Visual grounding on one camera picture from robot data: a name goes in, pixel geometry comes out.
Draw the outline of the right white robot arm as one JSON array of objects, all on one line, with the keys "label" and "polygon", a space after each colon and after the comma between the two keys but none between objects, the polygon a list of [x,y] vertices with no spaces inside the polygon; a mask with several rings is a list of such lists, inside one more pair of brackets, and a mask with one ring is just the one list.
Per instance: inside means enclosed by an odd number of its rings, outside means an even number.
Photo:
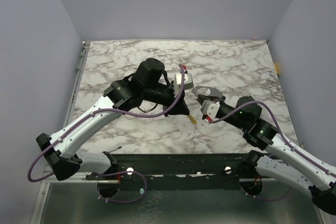
[{"label": "right white robot arm", "polygon": [[210,124],[224,121],[243,132],[253,147],[273,155],[278,163],[264,154],[255,154],[241,164],[246,177],[256,174],[274,178],[311,198],[322,211],[335,215],[335,166],[332,166],[286,137],[270,108],[252,97],[241,97],[236,107],[225,97],[198,95],[203,119]]}]

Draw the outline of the key with yellow tag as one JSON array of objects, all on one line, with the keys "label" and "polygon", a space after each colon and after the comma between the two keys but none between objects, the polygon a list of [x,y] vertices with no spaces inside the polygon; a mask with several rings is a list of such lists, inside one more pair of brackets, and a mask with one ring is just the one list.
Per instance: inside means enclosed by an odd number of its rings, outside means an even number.
[{"label": "key with yellow tag", "polygon": [[197,124],[197,121],[195,120],[195,118],[194,118],[191,114],[187,115],[187,118],[188,118],[193,124]]}]

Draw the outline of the metal keyring with keys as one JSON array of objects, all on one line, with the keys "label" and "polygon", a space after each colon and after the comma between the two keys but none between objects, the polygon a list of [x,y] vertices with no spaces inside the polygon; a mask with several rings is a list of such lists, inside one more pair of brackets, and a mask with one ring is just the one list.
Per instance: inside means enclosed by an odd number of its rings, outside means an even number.
[{"label": "metal keyring with keys", "polygon": [[196,96],[196,99],[199,98],[199,94],[211,95],[211,96],[223,96],[222,92],[217,88],[206,87],[206,86],[196,86],[191,92]]}]

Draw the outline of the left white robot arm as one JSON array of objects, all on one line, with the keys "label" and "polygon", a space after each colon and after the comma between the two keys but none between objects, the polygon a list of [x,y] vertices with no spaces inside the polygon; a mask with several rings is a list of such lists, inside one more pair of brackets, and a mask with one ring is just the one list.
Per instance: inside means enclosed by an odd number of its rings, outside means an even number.
[{"label": "left white robot arm", "polygon": [[190,110],[184,100],[185,90],[194,86],[192,75],[179,65],[172,81],[165,65],[148,58],[137,70],[116,80],[104,90],[95,104],[62,130],[36,138],[41,154],[58,181],[77,172],[92,172],[110,179],[116,162],[109,152],[82,153],[84,143],[104,126],[123,115],[151,119],[159,116],[186,115]]}]

